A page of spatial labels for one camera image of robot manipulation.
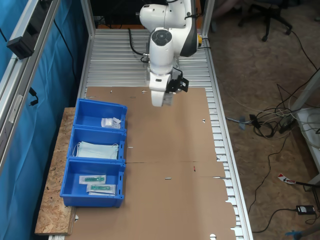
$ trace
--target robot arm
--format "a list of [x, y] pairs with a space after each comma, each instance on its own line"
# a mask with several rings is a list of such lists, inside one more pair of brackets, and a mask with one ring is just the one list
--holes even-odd
[[174, 57], [190, 57], [198, 47], [195, 0], [167, 2], [168, 6], [144, 5], [140, 11], [141, 23], [151, 32], [149, 88], [156, 107], [173, 92], [188, 91], [188, 81], [182, 76], [172, 79]]

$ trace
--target blue fabric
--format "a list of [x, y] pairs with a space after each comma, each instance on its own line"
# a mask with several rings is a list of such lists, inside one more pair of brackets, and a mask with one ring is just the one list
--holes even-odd
[[[80, 1], [61, 0], [55, 20], [72, 52], [79, 80], [88, 40]], [[0, 175], [0, 240], [36, 238], [34, 219], [38, 216], [37, 201], [42, 198], [43, 179], [47, 178], [44, 171], [51, 146], [64, 108], [77, 92], [71, 56], [54, 24], [32, 88], [39, 103], [29, 106], [35, 97], [28, 94]]]
[[[0, 28], [9, 41], [28, 0], [0, 0]], [[0, 34], [0, 81], [6, 71], [12, 56], [12, 51], [7, 48], [7, 43]]]

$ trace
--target surgical mask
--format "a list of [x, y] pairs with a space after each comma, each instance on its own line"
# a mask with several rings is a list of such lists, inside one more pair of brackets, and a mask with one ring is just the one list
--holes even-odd
[[113, 145], [97, 145], [82, 141], [74, 146], [72, 156], [93, 159], [117, 159], [118, 149], [119, 145], [116, 143]]

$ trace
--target white small packet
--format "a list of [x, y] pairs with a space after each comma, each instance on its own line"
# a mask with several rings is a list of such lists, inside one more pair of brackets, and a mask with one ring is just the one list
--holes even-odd
[[107, 175], [80, 175], [79, 184], [105, 184]]
[[116, 194], [116, 185], [114, 184], [88, 184], [86, 192]]
[[112, 118], [102, 118], [101, 119], [101, 127], [103, 128], [111, 128], [113, 123]]
[[116, 196], [115, 194], [111, 194], [111, 193], [102, 193], [102, 192], [93, 192], [93, 191], [90, 191], [90, 192], [89, 192], [89, 195], [96, 195], [96, 196], [113, 196], [113, 197]]
[[112, 129], [120, 129], [121, 128], [121, 120], [117, 118], [102, 118], [101, 119], [101, 127], [103, 128], [112, 128]]

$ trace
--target blue plastic bin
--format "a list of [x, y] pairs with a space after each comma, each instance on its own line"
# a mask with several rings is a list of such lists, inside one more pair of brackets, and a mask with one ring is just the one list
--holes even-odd
[[[60, 191], [64, 205], [76, 207], [119, 208], [125, 196], [123, 181], [126, 164], [94, 158], [68, 158]], [[86, 184], [79, 184], [80, 175], [106, 175], [106, 184], [115, 184], [115, 196], [89, 195]]]
[[[73, 125], [126, 132], [125, 121], [128, 108], [121, 104], [94, 101], [78, 98], [75, 108]], [[117, 118], [121, 120], [121, 128], [101, 127], [102, 118]]]
[[[125, 140], [127, 134], [123, 131], [113, 131], [107, 129], [97, 129], [97, 128], [87, 128], [87, 127], [79, 127], [73, 126], [69, 148], [67, 153], [67, 158], [73, 157], [73, 151], [75, 146], [80, 142], [86, 142], [90, 144], [98, 144], [98, 145], [113, 145], [118, 144], [119, 150], [117, 159], [109, 159], [109, 161], [118, 161], [121, 163], [125, 162], [124, 159], [124, 150], [125, 150]], [[75, 157], [76, 159], [88, 159], [87, 157]]]

